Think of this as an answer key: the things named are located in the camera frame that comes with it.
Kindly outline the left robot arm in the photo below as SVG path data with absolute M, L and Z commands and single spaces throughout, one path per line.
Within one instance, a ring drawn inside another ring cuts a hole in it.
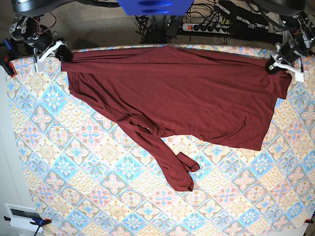
M 315 45 L 315 17 L 307 14 L 306 0 L 255 0 L 261 16 L 273 26 L 287 31 L 290 39 L 277 53 L 271 55 L 266 64 L 269 74 L 289 70 L 296 76 L 304 76 L 302 57 L 310 56 Z

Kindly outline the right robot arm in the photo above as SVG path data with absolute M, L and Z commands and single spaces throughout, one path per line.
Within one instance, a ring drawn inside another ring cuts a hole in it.
M 63 38 L 57 32 L 40 23 L 40 17 L 14 17 L 9 33 L 16 42 L 24 44 L 28 54 L 34 56 L 35 62 L 55 57 L 59 61 L 71 62 L 73 54 Z

